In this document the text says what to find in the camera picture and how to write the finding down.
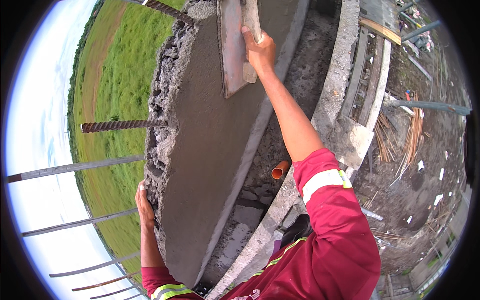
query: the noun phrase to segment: dirt ground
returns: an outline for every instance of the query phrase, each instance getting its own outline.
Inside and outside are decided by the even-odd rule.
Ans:
[[[422,16],[427,16],[424,9]],[[387,90],[399,99],[405,98],[405,91],[418,93],[419,101],[436,101],[462,106],[469,106],[465,79],[454,45],[449,42],[448,33],[438,27],[431,32],[435,47],[432,52],[420,51],[415,57],[412,49],[405,45],[392,45],[390,70]],[[369,37],[371,53],[374,41]],[[408,60],[412,55],[433,77],[430,82],[427,77]],[[377,221],[367,217],[370,226],[382,232],[389,232],[406,237],[402,240],[387,240],[392,245],[405,250],[386,247],[380,250],[382,272],[399,274],[413,268],[420,258],[425,257],[435,242],[437,231],[454,214],[461,200],[460,191],[464,188],[463,150],[461,147],[465,124],[461,116],[431,109],[424,110],[423,142],[420,142],[414,162],[394,184],[396,171],[402,160],[402,150],[410,123],[409,115],[400,108],[391,110],[392,118],[396,120],[398,131],[387,130],[387,135],[393,144],[395,162],[380,161],[376,139],[373,140],[373,172],[369,180],[369,161],[366,157],[353,182],[353,188],[360,204],[375,196],[370,210],[384,217]],[[418,171],[418,163],[423,161],[424,168]],[[444,168],[443,180],[439,180],[440,171]],[[437,195],[443,194],[443,199],[437,206],[433,202]],[[429,225],[427,221],[437,219]]]

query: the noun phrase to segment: forearm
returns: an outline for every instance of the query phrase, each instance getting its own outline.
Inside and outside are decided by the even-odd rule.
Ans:
[[[141,224],[140,258],[142,267],[165,267],[158,250],[153,223]]]
[[[324,148],[317,131],[275,72],[271,70],[259,76],[275,110],[292,161],[304,160],[313,151]]]

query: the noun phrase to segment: trowel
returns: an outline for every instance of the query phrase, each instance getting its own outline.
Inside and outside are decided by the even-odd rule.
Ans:
[[[231,97],[248,83],[255,83],[257,73],[247,61],[241,28],[247,26],[258,42],[262,37],[257,0],[217,0],[217,27],[222,62],[223,96]]]

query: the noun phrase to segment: red long-sleeve shirt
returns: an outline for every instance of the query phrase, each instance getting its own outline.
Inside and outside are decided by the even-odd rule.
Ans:
[[[369,299],[380,276],[380,255],[334,154],[320,149],[293,165],[314,233],[280,249],[222,300]],[[167,268],[142,268],[142,277],[152,299],[202,299]]]

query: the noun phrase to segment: construction site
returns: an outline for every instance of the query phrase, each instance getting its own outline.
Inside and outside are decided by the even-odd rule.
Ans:
[[[220,18],[244,3],[185,1],[142,103],[153,123],[138,126],[165,265],[212,300],[261,270],[308,213],[260,80],[226,91]],[[258,16],[276,43],[275,73],[335,154],[377,242],[371,299],[421,299],[448,267],[472,191],[471,102],[450,33],[427,1],[258,0]]]

